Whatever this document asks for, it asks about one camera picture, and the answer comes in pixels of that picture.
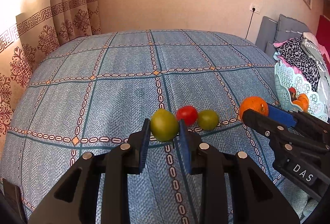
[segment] patterned curtain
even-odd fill
[[[69,40],[101,34],[97,0],[0,0],[0,159],[38,64]]]

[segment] leopard print fabric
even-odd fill
[[[276,49],[291,66],[296,66],[301,70],[303,76],[311,84],[312,91],[316,91],[320,74],[315,62],[300,47],[302,40],[302,36],[293,38]]]

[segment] gray headboard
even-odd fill
[[[275,53],[274,42],[279,43],[291,38],[300,37],[303,32],[310,32],[308,26],[294,18],[280,14],[278,22],[276,22],[264,16],[255,45],[269,57],[273,58]]]
[[[262,18],[262,22],[260,25],[260,29],[255,45],[263,52],[266,52],[266,47],[268,42],[270,43],[274,42],[276,29],[277,29],[276,21],[274,21],[273,19],[267,16],[264,16]]]

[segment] green tomato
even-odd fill
[[[158,141],[166,142],[179,132],[179,122],[171,112],[160,108],[151,117],[150,131]]]
[[[203,130],[211,131],[219,123],[218,114],[212,109],[202,110],[198,113],[197,123]]]

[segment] light blue basket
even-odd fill
[[[299,94],[306,94],[309,99],[307,112],[316,118],[325,122],[328,120],[328,115],[324,113],[324,104],[320,102],[317,92],[311,90],[311,84],[304,80],[300,74],[295,74],[291,67],[285,64],[275,65],[275,86],[276,92],[282,109],[288,111],[302,111],[301,107],[291,102],[289,88],[294,87]]]

